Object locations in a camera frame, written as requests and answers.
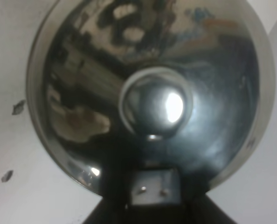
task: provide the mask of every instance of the metal bowl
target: metal bowl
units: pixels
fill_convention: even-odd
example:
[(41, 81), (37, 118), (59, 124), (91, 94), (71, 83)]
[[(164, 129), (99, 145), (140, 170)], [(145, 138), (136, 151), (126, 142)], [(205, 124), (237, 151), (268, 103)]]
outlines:
[(108, 198), (132, 170), (175, 168), (204, 194), (253, 153), (275, 72), (244, 0), (60, 0), (28, 65), (36, 131), (55, 162)]

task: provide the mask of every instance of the reflective surface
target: reflective surface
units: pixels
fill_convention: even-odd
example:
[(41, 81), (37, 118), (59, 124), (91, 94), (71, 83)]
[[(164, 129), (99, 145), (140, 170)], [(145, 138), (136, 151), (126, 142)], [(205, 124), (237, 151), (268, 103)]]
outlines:
[(27, 94), (43, 144), (83, 186), (122, 198), (129, 171), (172, 167), (189, 200), (253, 152), (274, 69), (241, 0), (63, 0), (35, 41)]

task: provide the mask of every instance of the white surface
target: white surface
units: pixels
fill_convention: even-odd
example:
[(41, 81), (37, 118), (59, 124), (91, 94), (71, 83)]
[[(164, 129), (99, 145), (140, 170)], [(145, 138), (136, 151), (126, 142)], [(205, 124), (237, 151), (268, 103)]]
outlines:
[[(267, 31), (277, 20), (277, 0), (249, 0)], [(53, 0), (0, 0), (0, 224), (78, 224), (100, 197), (69, 179), (40, 144), (24, 99), (28, 54)], [(277, 30), (271, 34), (277, 59)], [(251, 159), (209, 194), (239, 223), (277, 223), (277, 101), (265, 138)]]

